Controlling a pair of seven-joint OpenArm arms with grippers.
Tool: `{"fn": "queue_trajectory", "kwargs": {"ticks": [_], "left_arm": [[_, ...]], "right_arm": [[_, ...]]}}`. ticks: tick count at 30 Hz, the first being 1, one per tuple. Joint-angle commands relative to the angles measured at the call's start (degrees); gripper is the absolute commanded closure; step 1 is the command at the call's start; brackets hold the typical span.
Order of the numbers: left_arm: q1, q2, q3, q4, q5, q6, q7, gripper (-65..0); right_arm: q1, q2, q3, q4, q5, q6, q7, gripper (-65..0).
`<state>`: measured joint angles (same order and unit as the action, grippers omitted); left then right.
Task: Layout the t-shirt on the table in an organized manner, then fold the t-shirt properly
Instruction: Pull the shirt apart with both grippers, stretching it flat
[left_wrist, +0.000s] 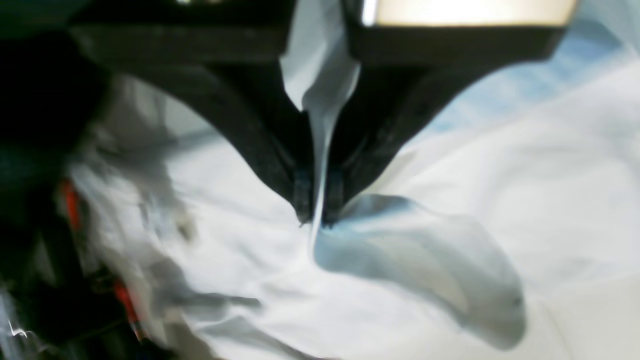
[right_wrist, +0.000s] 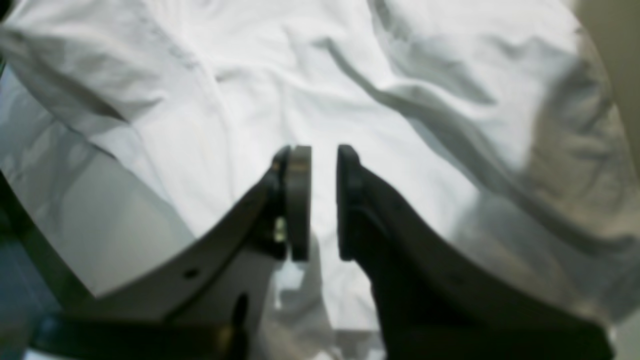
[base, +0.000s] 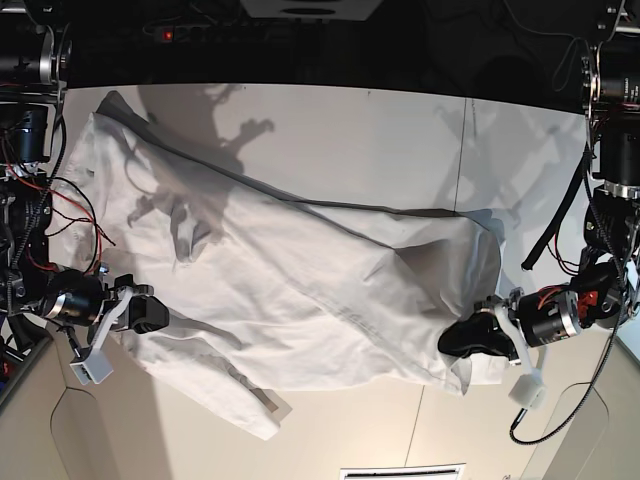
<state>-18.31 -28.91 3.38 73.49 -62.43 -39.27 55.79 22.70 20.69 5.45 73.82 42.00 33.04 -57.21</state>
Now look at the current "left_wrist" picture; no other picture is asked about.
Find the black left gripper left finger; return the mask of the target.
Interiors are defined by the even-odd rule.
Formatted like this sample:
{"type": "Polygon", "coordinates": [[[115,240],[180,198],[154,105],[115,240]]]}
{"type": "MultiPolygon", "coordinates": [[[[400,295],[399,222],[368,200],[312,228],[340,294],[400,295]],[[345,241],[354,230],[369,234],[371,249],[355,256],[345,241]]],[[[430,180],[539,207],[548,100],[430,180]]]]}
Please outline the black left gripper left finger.
{"type": "Polygon", "coordinates": [[[313,217],[308,114],[288,96],[281,56],[295,0],[91,0],[71,36],[96,63],[182,101],[218,130],[251,170],[313,217]]]}

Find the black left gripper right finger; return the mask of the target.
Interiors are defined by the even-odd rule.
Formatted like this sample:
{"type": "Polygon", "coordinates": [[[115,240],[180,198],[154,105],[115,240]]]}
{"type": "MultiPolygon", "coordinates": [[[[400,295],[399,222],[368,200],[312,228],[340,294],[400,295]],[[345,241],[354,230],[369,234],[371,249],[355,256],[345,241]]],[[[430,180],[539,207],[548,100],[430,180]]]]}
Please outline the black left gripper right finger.
{"type": "Polygon", "coordinates": [[[487,75],[548,59],[576,0],[342,0],[358,65],[337,114],[323,224],[372,185],[399,150],[487,75]]]}

